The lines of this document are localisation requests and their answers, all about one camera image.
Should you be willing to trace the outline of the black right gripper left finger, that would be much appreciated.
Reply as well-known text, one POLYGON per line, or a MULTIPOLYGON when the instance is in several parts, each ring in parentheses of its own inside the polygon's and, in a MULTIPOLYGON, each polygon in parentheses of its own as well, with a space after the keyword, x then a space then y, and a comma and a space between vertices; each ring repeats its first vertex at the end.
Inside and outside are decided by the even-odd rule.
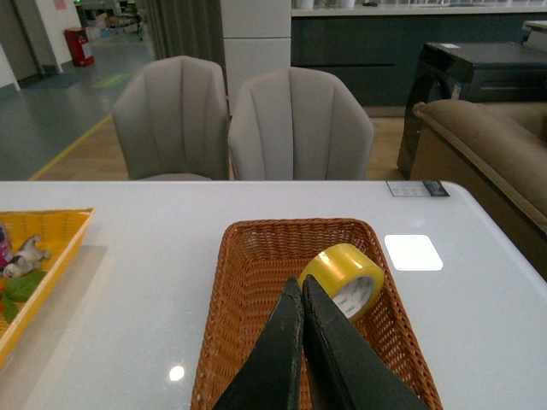
POLYGON ((285 282, 250 355, 215 409, 298 409, 304 311, 297 279, 285 282))

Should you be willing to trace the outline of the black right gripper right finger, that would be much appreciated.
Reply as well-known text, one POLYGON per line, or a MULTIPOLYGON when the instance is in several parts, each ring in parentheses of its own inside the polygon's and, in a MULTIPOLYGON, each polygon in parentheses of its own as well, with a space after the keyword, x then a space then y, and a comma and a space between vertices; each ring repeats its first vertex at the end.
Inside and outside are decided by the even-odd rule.
POLYGON ((303 282, 303 307, 303 351, 313 409, 427 408, 311 275, 303 282))

